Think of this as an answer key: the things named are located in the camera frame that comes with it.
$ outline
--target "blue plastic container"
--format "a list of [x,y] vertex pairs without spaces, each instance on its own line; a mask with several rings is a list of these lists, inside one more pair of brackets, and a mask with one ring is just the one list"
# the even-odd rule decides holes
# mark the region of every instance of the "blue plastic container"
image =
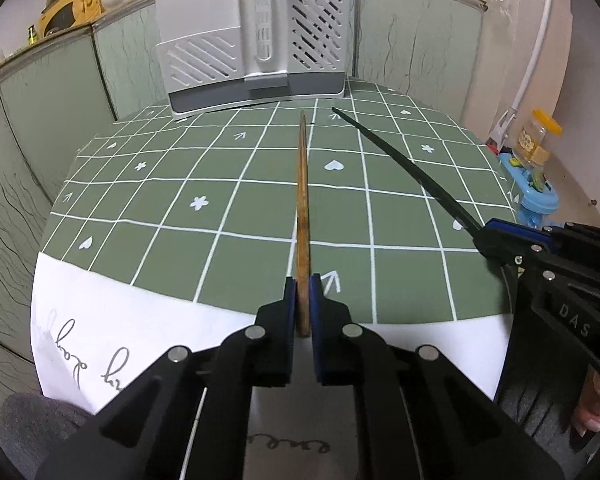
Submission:
[[510,153],[501,153],[498,158],[516,182],[518,191],[512,193],[512,198],[521,197],[518,199],[520,204],[518,222],[541,229],[545,222],[544,217],[555,213],[560,207],[560,198],[549,181],[546,182],[543,192],[533,188],[529,183],[530,171],[512,166],[510,163],[512,156]]

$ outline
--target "white plastic box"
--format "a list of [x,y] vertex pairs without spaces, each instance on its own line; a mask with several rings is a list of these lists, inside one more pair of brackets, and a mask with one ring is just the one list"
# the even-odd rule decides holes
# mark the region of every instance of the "white plastic box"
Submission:
[[176,118],[344,94],[349,0],[155,0]]

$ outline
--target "metal pin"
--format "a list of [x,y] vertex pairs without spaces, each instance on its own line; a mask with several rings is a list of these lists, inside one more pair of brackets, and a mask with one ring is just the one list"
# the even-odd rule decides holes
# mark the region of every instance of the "metal pin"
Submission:
[[169,358],[169,361],[179,363],[180,361],[184,361],[188,355],[189,351],[184,348],[184,346],[174,346],[169,350],[167,357]]
[[251,340],[261,339],[266,333],[267,331],[260,325],[251,325],[244,330],[244,335]]
[[342,327],[342,333],[347,337],[360,337],[362,335],[362,327],[355,323],[349,323]]
[[425,361],[435,361],[440,357],[440,352],[435,346],[424,345],[418,349],[418,355]]

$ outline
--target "jar with yellow lid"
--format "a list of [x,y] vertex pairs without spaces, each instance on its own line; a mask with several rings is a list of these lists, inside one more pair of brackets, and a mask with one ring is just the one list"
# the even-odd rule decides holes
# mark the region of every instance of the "jar with yellow lid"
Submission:
[[514,155],[524,166],[542,168],[547,162],[551,153],[542,145],[547,133],[560,136],[562,127],[549,114],[536,108],[512,146]]

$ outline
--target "yellow lid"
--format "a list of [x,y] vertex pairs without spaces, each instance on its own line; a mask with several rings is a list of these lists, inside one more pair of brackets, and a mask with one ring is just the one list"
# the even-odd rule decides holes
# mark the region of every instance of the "yellow lid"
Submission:
[[538,120],[538,122],[542,124],[542,126],[544,126],[549,132],[551,132],[554,135],[562,134],[562,126],[555,122],[554,118],[542,111],[540,108],[536,108],[533,111],[533,114],[534,117]]

